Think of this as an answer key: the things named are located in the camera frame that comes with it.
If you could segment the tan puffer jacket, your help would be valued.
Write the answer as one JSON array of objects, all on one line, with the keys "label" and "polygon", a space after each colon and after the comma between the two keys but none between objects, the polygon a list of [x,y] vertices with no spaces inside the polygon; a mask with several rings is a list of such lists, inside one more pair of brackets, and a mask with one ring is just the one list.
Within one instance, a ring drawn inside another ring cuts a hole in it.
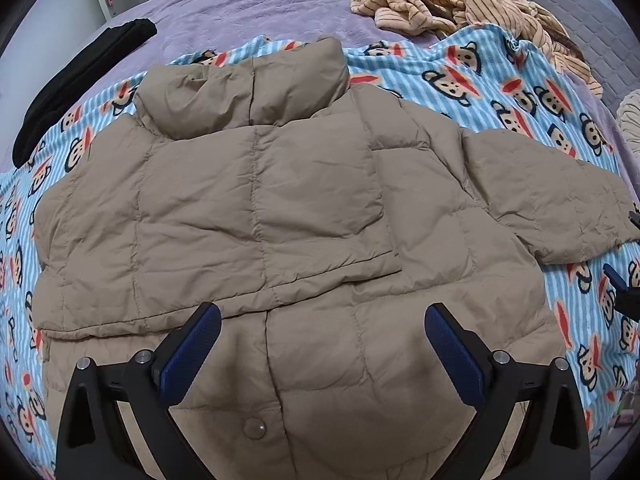
[{"label": "tan puffer jacket", "polygon": [[472,417],[423,330],[446,304],[492,348],[565,354],[618,389],[634,326],[624,181],[503,122],[465,128],[348,79],[322,38],[224,67],[156,66],[136,109],[40,198],[35,320],[51,429],[76,362],[224,322],[180,429],[221,479],[428,479]]}]

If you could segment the grey padded headboard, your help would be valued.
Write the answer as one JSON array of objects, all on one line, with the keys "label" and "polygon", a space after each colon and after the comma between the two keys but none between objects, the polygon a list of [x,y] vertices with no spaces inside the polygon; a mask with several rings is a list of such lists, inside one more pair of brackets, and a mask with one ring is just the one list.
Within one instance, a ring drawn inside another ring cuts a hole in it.
[{"label": "grey padded headboard", "polygon": [[601,0],[533,1],[564,25],[602,84],[602,101],[616,112],[624,97],[639,88],[639,40],[631,27]]}]

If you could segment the blue monkey print blanket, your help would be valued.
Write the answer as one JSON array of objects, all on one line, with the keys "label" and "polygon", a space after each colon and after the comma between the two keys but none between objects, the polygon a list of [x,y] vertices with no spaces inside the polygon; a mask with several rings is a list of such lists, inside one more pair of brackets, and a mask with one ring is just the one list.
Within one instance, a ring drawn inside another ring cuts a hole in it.
[{"label": "blue monkey print blanket", "polygon": [[[346,50],[358,84],[396,92],[478,130],[512,125],[536,140],[616,174],[626,174],[626,156],[604,123],[601,102],[570,75],[558,74],[528,41],[495,25],[474,27],[428,48],[410,41],[380,41]],[[25,434],[17,410],[27,393],[42,393],[42,336],[32,322],[32,290],[38,275],[32,211],[39,195],[30,187],[32,166],[8,172],[1,191],[6,214],[16,221],[16,240],[1,246],[4,266],[19,263],[22,280],[1,283],[1,415],[18,456],[40,479],[54,471],[54,444],[46,422]],[[592,448],[592,466],[602,474],[616,452],[612,428],[625,396],[636,388],[639,325],[614,308],[616,290],[603,273],[612,268],[631,283],[639,277],[639,248],[628,245],[586,263],[545,266],[544,286],[567,342],[567,359],[597,345],[597,385],[579,390]]]}]

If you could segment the beige striped fleece garment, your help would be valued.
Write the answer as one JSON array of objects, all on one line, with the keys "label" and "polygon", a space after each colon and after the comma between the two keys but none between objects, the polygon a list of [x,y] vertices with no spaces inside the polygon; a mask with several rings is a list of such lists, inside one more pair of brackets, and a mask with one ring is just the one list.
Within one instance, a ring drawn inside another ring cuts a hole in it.
[{"label": "beige striped fleece garment", "polygon": [[411,37],[432,32],[444,39],[465,26],[498,25],[532,42],[556,70],[580,78],[594,96],[603,96],[602,84],[563,24],[532,0],[350,0],[350,10],[372,18],[379,29]]}]

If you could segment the black folded garment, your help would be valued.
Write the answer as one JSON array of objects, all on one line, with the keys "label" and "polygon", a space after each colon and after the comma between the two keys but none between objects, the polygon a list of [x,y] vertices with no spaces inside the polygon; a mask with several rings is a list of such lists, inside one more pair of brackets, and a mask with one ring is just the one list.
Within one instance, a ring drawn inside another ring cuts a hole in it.
[{"label": "black folded garment", "polygon": [[107,27],[53,76],[26,110],[12,148],[12,162],[21,168],[47,132],[101,77],[157,34],[148,18]]}]

